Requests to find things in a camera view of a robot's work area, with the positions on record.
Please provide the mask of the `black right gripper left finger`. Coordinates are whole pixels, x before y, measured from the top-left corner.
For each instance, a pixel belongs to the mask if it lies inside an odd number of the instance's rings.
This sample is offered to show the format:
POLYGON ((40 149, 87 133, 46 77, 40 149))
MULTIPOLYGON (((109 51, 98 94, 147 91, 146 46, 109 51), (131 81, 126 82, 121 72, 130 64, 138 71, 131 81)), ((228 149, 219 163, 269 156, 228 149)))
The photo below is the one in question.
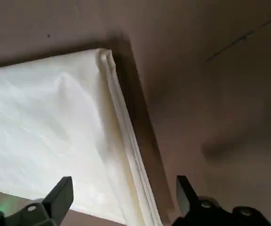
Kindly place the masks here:
POLYGON ((0 211, 0 226, 59 226, 72 203, 72 177, 62 177, 41 202, 28 204, 7 217, 0 211))

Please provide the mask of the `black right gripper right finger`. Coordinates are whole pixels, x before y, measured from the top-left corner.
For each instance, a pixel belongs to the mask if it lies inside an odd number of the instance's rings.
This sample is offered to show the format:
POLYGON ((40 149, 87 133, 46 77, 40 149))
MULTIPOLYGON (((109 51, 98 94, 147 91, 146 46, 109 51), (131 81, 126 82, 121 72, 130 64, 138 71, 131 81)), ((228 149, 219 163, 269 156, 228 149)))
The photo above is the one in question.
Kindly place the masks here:
POLYGON ((249 206, 224 210, 210 197, 197 196, 186 176, 176 177, 176 198, 182 216, 174 226, 270 226, 269 220, 249 206))

